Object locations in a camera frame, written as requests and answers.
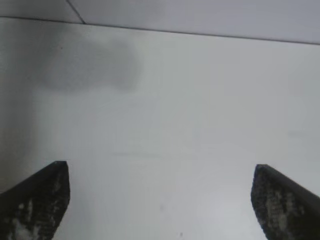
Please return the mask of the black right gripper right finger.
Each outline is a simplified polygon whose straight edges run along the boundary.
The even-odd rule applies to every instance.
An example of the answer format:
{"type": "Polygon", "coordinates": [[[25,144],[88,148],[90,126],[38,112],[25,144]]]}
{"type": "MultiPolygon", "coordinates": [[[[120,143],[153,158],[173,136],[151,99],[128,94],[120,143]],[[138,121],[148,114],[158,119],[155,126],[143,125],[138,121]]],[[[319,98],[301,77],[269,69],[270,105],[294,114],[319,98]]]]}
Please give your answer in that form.
{"type": "Polygon", "coordinates": [[[267,164],[255,167],[250,200],[268,240],[318,240],[320,198],[267,164]]]}

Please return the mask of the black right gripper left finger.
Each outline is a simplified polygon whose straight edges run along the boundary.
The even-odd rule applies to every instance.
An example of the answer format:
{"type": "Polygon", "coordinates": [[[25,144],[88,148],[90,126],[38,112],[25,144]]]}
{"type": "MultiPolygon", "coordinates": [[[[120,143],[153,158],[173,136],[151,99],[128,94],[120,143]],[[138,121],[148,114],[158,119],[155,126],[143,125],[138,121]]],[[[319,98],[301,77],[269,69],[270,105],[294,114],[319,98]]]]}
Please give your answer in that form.
{"type": "Polygon", "coordinates": [[[51,240],[71,199],[69,167],[55,161],[0,195],[2,240],[51,240]]]}

